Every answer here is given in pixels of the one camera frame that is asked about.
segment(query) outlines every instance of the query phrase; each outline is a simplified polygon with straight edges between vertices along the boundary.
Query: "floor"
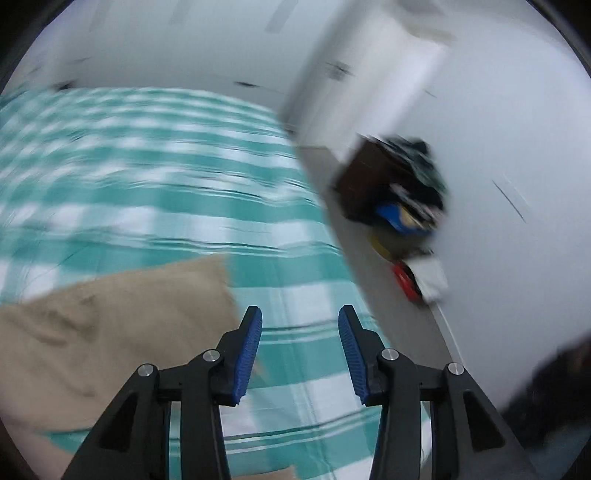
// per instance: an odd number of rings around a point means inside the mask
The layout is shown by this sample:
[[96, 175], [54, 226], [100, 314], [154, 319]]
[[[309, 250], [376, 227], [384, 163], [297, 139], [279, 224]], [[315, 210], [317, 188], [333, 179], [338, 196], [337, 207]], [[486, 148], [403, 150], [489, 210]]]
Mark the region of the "floor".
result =
[[326, 148], [301, 148], [300, 158], [311, 183], [326, 202], [330, 223], [356, 283], [392, 346], [416, 364], [443, 368], [452, 359], [431, 311], [406, 299], [390, 263], [368, 242], [368, 227], [341, 214], [332, 183], [342, 166]]

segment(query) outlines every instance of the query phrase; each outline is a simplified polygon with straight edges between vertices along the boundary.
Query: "white door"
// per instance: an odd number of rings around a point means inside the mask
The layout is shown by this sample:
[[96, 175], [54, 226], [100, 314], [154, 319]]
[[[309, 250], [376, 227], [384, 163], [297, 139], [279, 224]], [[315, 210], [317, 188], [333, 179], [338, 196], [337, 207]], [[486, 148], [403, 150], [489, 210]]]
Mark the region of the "white door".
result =
[[382, 8], [373, 9], [343, 45], [334, 64], [348, 67], [327, 77], [310, 101], [298, 141], [328, 147], [346, 161], [358, 134], [392, 131], [439, 63], [445, 48], [412, 36]]

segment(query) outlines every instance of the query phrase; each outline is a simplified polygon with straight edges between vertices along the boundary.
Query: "yellow object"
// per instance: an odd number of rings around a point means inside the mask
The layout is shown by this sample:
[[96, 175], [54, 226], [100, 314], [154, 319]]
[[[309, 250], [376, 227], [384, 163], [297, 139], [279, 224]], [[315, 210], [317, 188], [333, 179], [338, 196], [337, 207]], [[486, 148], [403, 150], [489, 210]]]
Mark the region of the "yellow object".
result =
[[400, 206], [400, 223], [402, 223], [406, 228], [420, 228], [422, 229], [423, 226], [421, 223], [413, 217], [408, 210], [402, 206]]
[[392, 261], [392, 255], [388, 249], [379, 242], [377, 235], [373, 232], [369, 234], [369, 243], [380, 257], [382, 257], [384, 260], [388, 260], [389, 262]]

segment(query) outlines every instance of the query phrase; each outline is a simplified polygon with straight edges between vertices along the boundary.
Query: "red object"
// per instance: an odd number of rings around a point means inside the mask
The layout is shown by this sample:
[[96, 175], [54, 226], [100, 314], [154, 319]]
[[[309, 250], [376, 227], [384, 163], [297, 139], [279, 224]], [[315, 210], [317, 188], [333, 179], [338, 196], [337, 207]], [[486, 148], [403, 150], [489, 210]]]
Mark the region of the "red object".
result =
[[407, 273], [408, 267], [403, 262], [397, 262], [392, 266], [396, 281], [410, 301], [421, 301], [421, 294], [417, 291], [414, 280]]

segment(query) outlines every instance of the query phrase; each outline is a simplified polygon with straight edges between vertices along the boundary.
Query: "bedsheet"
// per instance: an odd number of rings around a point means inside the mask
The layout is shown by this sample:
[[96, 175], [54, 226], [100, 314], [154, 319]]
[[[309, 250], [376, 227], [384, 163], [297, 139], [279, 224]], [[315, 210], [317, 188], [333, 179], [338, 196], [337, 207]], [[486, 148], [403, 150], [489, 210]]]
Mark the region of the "bedsheet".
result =
[[[264, 320], [260, 371], [221, 409], [232, 474], [367, 478], [380, 408], [353, 393], [337, 313], [379, 328], [275, 115], [182, 89], [0, 97], [1, 302], [220, 252]], [[423, 430], [425, 454], [425, 411]], [[86, 432], [45, 434], [74, 452]], [[170, 437], [179, 478], [178, 416]]]

